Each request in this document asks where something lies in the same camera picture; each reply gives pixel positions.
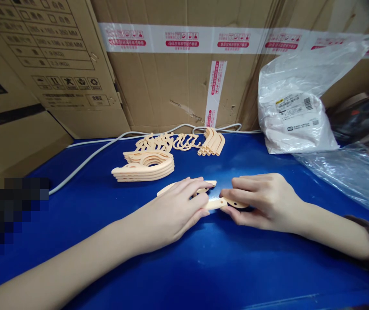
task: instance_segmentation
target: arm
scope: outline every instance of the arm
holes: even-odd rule
[[[198,220],[212,185],[199,179],[177,182],[163,195],[104,227],[45,263],[0,286],[0,309],[60,309],[92,282],[129,258],[177,241]]]
[[[253,212],[223,207],[238,225],[295,233],[359,260],[369,259],[369,233],[357,223],[304,202],[280,174],[232,180],[221,195],[250,204]]]

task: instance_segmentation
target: finger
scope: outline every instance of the finger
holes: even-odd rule
[[[189,212],[193,214],[198,209],[204,207],[209,202],[209,196],[206,193],[200,193],[189,201]]]
[[[185,195],[186,197],[190,198],[199,189],[202,189],[202,188],[209,189],[209,188],[212,188],[212,187],[213,187],[212,183],[204,182],[204,181],[199,180],[199,179],[195,179],[195,180],[193,180],[192,182],[190,182],[186,185],[186,187],[182,190],[182,194]]]
[[[257,181],[270,181],[273,180],[272,174],[256,174],[254,176],[240,176],[243,179],[257,180]]]
[[[183,191],[183,189],[184,189],[187,185],[189,185],[192,181],[194,181],[194,180],[197,180],[197,179],[190,179],[190,177],[185,178],[184,180],[182,180],[182,181],[178,182],[179,184],[178,184],[178,185],[177,185],[177,187],[174,189],[174,191],[175,191],[176,193],[179,193],[179,192]]]
[[[202,217],[206,217],[210,215],[210,212],[207,211],[206,209],[199,209],[196,211],[196,213],[193,214],[193,216],[187,221],[186,224],[184,224],[184,226],[182,227],[182,229],[179,230],[179,232],[174,236],[175,240],[177,241],[178,239],[180,239],[184,233],[189,230],[190,228],[192,228],[194,225],[196,225],[196,223],[202,218]]]
[[[174,185],[172,187],[170,187],[166,192],[175,190],[180,185],[181,182],[189,180],[189,179],[190,179],[190,177],[187,177],[187,178],[185,178],[185,179],[183,179],[179,182],[174,183]]]
[[[248,192],[242,189],[222,189],[220,195],[224,198],[230,198],[237,202],[244,202],[248,205],[253,205],[256,202],[256,193]]]
[[[243,189],[249,192],[257,192],[260,189],[260,183],[261,182],[258,180],[251,180],[241,177],[232,179],[233,188]]]
[[[270,222],[256,210],[252,212],[240,212],[233,207],[222,207],[221,211],[228,214],[237,225],[255,227],[259,229],[269,229]]]

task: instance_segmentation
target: pixelated area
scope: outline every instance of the pixelated area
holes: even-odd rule
[[[0,255],[22,232],[22,223],[48,210],[48,188],[47,178],[0,178]]]

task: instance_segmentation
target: plastic wrap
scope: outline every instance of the plastic wrap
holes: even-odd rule
[[[365,55],[365,42],[282,55],[259,75],[259,124],[270,154],[338,149],[319,99]]]
[[[294,156],[319,178],[369,209],[369,149],[363,144]]]

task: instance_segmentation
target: power cord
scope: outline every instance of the power cord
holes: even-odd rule
[[[194,134],[196,130],[200,130],[203,131],[205,130],[207,127],[197,127],[197,126],[193,126],[190,124],[181,124],[169,131],[167,131],[167,133],[173,132],[181,127],[191,127],[193,128],[192,133]],[[238,127],[236,130],[227,130],[228,128],[232,128],[232,127]],[[232,124],[229,126],[225,126],[222,128],[217,128],[216,131],[222,131],[225,133],[260,133],[260,130],[252,130],[252,131],[240,131],[240,128],[242,127],[242,124],[240,123],[236,123],[236,124]],[[124,136],[126,135],[130,135],[130,134],[138,134],[141,136],[132,136],[132,137],[126,137],[124,138]],[[160,136],[164,133],[155,133],[154,136]],[[102,143],[102,142],[108,142],[107,144],[103,145],[102,147],[100,147],[98,150],[96,150],[94,153],[92,153],[90,156],[88,156],[88,158],[86,160],[84,160],[82,162],[82,164],[80,164],[69,176],[67,176],[65,178],[65,180],[63,180],[60,184],[58,184],[57,187],[53,188],[52,190],[50,190],[48,192],[49,195],[52,195],[54,193],[56,193],[57,191],[59,191],[65,184],[67,184],[91,159],[93,159],[95,157],[95,155],[97,155],[98,153],[100,153],[102,150],[104,150],[105,148],[109,147],[111,144],[116,143],[118,140],[129,140],[129,139],[136,139],[136,138],[142,138],[149,135],[149,133],[144,133],[144,132],[140,132],[140,131],[128,131],[126,133],[123,133],[122,135],[120,135],[119,137],[115,138],[115,139],[103,139],[103,140],[95,140],[95,141],[87,141],[87,142],[80,142],[80,143],[75,143],[75,144],[71,144],[70,146],[67,146],[67,149],[72,148],[74,146],[80,146],[80,145],[85,145],[85,144],[92,144],[92,143]]]

